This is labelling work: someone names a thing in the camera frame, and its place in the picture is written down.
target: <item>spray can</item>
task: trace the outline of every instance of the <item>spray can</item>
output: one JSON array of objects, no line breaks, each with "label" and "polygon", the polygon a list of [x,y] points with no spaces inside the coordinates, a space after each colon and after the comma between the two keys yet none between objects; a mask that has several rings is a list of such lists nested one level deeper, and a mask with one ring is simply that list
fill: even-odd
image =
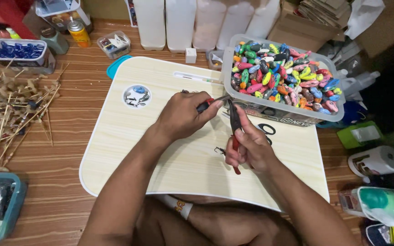
[{"label": "spray can", "polygon": [[86,31],[85,26],[81,22],[73,20],[72,16],[70,18],[71,22],[68,23],[68,31],[74,38],[75,42],[77,42],[78,47],[90,47],[91,39],[89,38],[89,34]]}]

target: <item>wooden desk surface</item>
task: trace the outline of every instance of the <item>wooden desk surface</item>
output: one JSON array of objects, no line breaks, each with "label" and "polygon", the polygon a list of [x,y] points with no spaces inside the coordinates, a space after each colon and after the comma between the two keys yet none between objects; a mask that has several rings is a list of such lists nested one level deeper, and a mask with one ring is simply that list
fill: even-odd
[{"label": "wooden desk surface", "polygon": [[[185,63],[184,54],[170,53],[167,48],[163,51],[144,50],[139,44],[137,28],[130,27],[128,22],[111,24],[96,20],[94,26],[95,31],[90,34],[92,40],[121,30],[131,39],[130,55]],[[96,199],[81,186],[78,168],[112,83],[106,75],[106,68],[112,60],[96,44],[80,49],[72,40],[68,54],[57,56],[56,60],[58,69],[44,80],[44,84],[56,79],[62,63],[71,64],[61,79],[61,97],[50,107],[54,147],[47,141],[41,127],[36,125],[9,163],[12,172],[28,180],[29,189],[14,232],[0,245],[76,245]],[[207,68],[203,53],[197,54],[195,65]],[[337,198],[339,190],[348,183],[359,183],[360,179],[347,166],[349,154],[335,132],[317,129],[330,201],[355,236],[361,238],[358,228],[361,219],[342,213]],[[196,203],[227,201],[205,196],[181,197]]]}]

